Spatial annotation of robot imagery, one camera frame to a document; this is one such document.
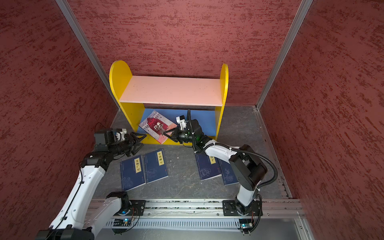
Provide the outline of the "red Hamlet picture book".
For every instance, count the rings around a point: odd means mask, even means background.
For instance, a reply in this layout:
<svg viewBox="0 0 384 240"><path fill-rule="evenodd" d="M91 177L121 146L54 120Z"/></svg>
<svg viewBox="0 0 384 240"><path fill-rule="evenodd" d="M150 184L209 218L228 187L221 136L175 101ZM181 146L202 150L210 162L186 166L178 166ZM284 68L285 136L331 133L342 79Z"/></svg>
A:
<svg viewBox="0 0 384 240"><path fill-rule="evenodd" d="M140 129L153 137L159 144L163 144L168 139L163 136L163 132L176 126L175 123L156 110L151 110L150 114L144 117L139 124Z"/></svg>

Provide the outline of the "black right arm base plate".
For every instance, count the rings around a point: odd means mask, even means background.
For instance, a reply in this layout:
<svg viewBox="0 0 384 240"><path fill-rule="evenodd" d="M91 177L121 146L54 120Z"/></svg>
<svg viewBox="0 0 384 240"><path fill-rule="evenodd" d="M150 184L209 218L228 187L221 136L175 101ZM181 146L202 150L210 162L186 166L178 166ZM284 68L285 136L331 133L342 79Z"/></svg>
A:
<svg viewBox="0 0 384 240"><path fill-rule="evenodd" d="M222 204L224 216L263 216L260 201L252 200L247 207L238 200L223 200Z"/></svg>

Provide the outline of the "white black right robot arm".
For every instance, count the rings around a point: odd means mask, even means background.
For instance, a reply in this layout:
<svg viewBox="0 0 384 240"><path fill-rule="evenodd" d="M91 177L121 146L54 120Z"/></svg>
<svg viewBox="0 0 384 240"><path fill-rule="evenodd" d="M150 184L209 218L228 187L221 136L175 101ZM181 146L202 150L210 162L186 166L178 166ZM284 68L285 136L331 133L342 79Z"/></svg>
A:
<svg viewBox="0 0 384 240"><path fill-rule="evenodd" d="M253 151L249 145L231 147L205 135L197 120L182 120L179 127L163 132L168 139L184 144L191 143L196 154L205 154L230 164L240 189L235 198L238 214L248 215L255 204L254 195L270 182L262 182L268 172L266 164L273 163L263 155Z"/></svg>

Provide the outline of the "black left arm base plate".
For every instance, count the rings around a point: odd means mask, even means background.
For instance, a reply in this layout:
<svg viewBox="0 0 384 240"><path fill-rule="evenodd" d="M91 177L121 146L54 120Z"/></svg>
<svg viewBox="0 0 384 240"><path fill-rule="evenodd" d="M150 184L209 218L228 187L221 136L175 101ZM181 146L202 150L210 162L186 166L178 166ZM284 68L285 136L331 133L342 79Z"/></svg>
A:
<svg viewBox="0 0 384 240"><path fill-rule="evenodd" d="M146 200L127 200L122 201L122 207L118 211L120 216L142 216L146 207Z"/></svg>

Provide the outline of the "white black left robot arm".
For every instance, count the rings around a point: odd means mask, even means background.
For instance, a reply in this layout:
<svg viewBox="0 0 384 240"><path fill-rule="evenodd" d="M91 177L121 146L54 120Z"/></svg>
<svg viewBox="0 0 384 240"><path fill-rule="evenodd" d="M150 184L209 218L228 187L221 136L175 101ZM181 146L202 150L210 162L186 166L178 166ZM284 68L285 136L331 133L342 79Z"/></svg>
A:
<svg viewBox="0 0 384 240"><path fill-rule="evenodd" d="M79 175L61 211L37 240L93 240L114 216L134 213L126 192L112 192L89 219L86 213L93 195L111 162L118 156L134 156L143 147L145 134L126 129L103 129L95 132L95 145L80 162Z"/></svg>

